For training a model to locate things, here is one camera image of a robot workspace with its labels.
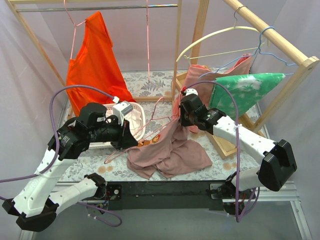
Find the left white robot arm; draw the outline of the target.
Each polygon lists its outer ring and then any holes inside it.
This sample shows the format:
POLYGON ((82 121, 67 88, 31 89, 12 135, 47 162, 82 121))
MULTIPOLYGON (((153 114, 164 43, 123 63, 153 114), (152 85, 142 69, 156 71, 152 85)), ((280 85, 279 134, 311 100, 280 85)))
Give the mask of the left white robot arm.
POLYGON ((66 208, 87 198, 101 200, 107 195, 106 180, 92 173, 64 190, 52 193, 65 171, 91 143, 110 143, 116 150, 137 146, 125 116, 133 106, 123 101, 114 104, 112 115, 100 103, 88 103, 79 116, 67 120, 48 143, 35 176, 14 198, 4 200, 2 207, 17 217, 16 224, 25 231, 41 232, 48 228, 66 208))

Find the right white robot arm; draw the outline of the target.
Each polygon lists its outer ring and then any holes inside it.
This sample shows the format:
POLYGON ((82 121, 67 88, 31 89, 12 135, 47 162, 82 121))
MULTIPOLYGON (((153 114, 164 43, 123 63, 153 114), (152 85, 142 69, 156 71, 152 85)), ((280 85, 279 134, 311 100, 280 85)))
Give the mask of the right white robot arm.
POLYGON ((236 125, 224 112, 217 108, 207 109, 200 97, 194 92, 182 94, 180 122, 184 127, 196 126, 227 140, 260 165, 256 168, 241 170, 226 180, 226 192, 237 199, 248 189, 266 187, 278 192, 297 170, 291 144, 282 139, 278 142, 262 137, 249 129, 236 125))

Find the dusty pink t shirt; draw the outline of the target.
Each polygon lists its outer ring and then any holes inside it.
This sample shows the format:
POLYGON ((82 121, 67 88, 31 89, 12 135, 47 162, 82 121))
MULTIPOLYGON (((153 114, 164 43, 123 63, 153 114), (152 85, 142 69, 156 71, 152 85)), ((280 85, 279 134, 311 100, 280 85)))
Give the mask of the dusty pink t shirt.
POLYGON ((189 130, 176 117, 150 140, 142 140, 128 151, 127 167, 149 179, 156 170, 165 178, 188 174, 212 166, 205 149, 188 139, 189 130))

